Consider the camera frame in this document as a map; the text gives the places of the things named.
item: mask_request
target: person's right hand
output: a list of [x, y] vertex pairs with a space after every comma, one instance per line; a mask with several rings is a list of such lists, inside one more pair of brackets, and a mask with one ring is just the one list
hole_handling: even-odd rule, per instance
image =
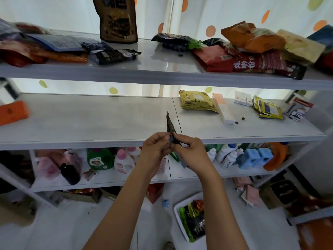
[[215, 168], [207, 155], [205, 146], [199, 138], [192, 138], [175, 133], [173, 133], [173, 136], [181, 143], [189, 145], [189, 147], [185, 148], [181, 145], [171, 143], [172, 151], [177, 152], [186, 165], [199, 177], [211, 170], [215, 171]]

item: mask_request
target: shelf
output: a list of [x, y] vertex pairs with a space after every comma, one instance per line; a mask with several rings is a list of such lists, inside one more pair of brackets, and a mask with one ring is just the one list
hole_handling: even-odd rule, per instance
[[[82, 162], [82, 173], [88, 171], [90, 166], [85, 158], [87, 158], [86, 151], [81, 151]], [[67, 189], [85, 189], [85, 188], [102, 188], [102, 187], [111, 187], [111, 186], [122, 186], [124, 185], [128, 175], [117, 172], [114, 168], [98, 171], [98, 174], [91, 181], [87, 182], [83, 177], [81, 180], [75, 184], [70, 185], [67, 180], [59, 175], [53, 180], [41, 177], [37, 178], [32, 184], [30, 190], [32, 192], [40, 191], [56, 191], [56, 190], [67, 190]], [[158, 182], [170, 182], [170, 170], [169, 170], [169, 161], [166, 159], [165, 171], [163, 174], [155, 175], [152, 178], [151, 183]]]
[[[172, 156], [168, 155], [168, 158], [170, 175], [173, 181], [193, 180], [198, 178], [195, 172], [189, 168], [183, 168]], [[275, 171], [266, 171], [264, 168], [240, 169], [237, 165], [233, 165], [228, 169], [223, 169], [217, 160], [213, 161], [213, 165], [222, 178], [275, 174]]]
[[0, 126], [0, 150], [141, 146], [167, 129], [181, 133], [172, 98], [22, 94], [30, 117]]
[[238, 121], [234, 125], [223, 124], [219, 114], [213, 111], [185, 110], [181, 108], [179, 98], [173, 101], [182, 134], [198, 137], [204, 144], [318, 141], [326, 137], [306, 119], [299, 122], [289, 118], [261, 119], [254, 109], [234, 103], [233, 99], [226, 101]]
[[[98, 34], [55, 31], [58, 34], [89, 37], [100, 40]], [[333, 76], [309, 69], [303, 80], [265, 74], [207, 73], [190, 52], [183, 53], [162, 48], [161, 44], [139, 39], [132, 45], [110, 44], [114, 49], [134, 49], [142, 52], [134, 61], [99, 66], [48, 61], [17, 68], [0, 64], [0, 77], [35, 78], [73, 81], [123, 82], [239, 88], [333, 90]]]

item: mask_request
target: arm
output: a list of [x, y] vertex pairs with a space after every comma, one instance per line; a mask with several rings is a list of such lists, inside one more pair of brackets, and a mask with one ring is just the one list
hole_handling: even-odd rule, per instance
[[156, 133], [143, 146], [138, 164], [83, 250], [129, 249], [149, 182], [170, 153], [169, 133]]
[[207, 249], [248, 250], [232, 212], [223, 181], [210, 162], [201, 140], [184, 135], [174, 134], [174, 136], [180, 142], [188, 144], [189, 147], [171, 144], [172, 150], [183, 158], [201, 181]]

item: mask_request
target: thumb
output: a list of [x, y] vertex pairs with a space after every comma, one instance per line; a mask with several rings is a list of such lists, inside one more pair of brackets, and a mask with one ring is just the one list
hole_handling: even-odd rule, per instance
[[185, 148], [179, 144], [171, 144], [171, 148], [173, 149], [173, 151], [178, 153], [182, 158], [184, 158], [187, 148]]
[[170, 135], [165, 135], [164, 138], [160, 139], [156, 144], [155, 146], [158, 148], [158, 149], [162, 149], [168, 142], [169, 142], [169, 139], [170, 139]]

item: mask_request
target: white bottle with pink cap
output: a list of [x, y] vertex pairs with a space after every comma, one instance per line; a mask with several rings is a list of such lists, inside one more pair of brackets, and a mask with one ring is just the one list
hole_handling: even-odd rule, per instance
[[120, 149], [114, 159], [114, 168], [117, 172], [130, 174], [135, 167], [134, 160], [123, 149]]
[[139, 157], [141, 153], [141, 149], [138, 146], [130, 146], [126, 148], [126, 153], [131, 156], [134, 160], [134, 163], [137, 164], [139, 162]]

